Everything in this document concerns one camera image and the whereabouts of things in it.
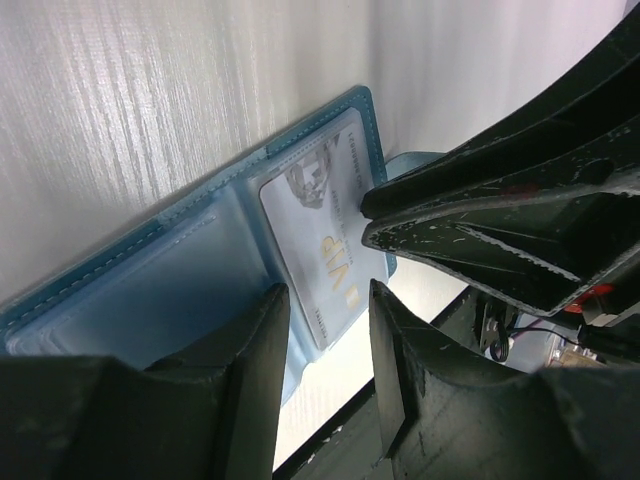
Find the silver white VIP card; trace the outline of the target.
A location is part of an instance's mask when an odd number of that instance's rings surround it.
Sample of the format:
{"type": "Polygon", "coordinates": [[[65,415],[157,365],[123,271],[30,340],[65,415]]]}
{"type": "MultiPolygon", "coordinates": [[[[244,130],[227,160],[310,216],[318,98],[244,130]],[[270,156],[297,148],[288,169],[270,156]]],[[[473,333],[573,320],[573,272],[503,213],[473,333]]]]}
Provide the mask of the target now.
{"type": "Polygon", "coordinates": [[[333,344],[365,307],[383,255],[361,243],[360,203],[373,186],[362,120],[349,110],[289,149],[259,198],[316,347],[333,344]]]}

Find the blue leather card holder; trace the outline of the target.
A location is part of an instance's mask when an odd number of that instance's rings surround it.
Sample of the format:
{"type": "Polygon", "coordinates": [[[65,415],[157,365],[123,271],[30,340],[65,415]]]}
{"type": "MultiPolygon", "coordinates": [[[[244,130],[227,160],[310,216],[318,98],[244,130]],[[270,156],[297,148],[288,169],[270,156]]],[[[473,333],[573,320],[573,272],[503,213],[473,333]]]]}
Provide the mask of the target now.
{"type": "Polygon", "coordinates": [[[259,190],[285,153],[349,110],[362,120],[373,189],[433,162],[433,152],[383,154],[371,92],[355,87],[206,179],[115,243],[1,310],[5,355],[112,355],[144,368],[222,327],[275,283],[289,287],[290,333],[282,395],[342,335],[316,347],[262,207],[259,190]]]}

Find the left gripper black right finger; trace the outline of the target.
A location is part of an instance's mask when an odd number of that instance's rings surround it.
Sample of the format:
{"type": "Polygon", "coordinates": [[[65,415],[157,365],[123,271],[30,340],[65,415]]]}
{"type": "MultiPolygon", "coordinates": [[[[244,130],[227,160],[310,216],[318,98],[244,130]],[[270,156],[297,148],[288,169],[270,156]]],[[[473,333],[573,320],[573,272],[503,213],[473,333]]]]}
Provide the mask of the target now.
{"type": "Polygon", "coordinates": [[[398,479],[635,479],[639,372],[523,373],[369,294],[382,449],[398,479]]]}

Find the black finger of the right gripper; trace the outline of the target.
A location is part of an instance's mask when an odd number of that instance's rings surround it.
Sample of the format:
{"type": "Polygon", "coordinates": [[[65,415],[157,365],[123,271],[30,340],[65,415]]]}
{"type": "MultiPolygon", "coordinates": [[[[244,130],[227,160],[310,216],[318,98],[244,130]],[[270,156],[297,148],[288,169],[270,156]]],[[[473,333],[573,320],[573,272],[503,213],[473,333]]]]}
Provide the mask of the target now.
{"type": "Polygon", "coordinates": [[[432,164],[371,190],[361,211],[381,220],[466,201],[491,182],[639,124],[639,10],[533,100],[432,164]]]}
{"type": "Polygon", "coordinates": [[[368,247],[528,313],[639,298],[639,148],[454,150],[369,191],[368,247]]]}

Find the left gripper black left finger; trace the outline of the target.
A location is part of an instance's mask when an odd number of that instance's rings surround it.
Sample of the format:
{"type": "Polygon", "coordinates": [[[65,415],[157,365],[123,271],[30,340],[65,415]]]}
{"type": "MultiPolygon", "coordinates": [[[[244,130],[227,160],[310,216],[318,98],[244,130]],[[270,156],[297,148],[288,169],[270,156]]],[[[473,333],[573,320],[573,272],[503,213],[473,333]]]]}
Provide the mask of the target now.
{"type": "Polygon", "coordinates": [[[143,370],[110,356],[4,358],[2,477],[270,478],[289,323],[276,284],[143,370]]]}

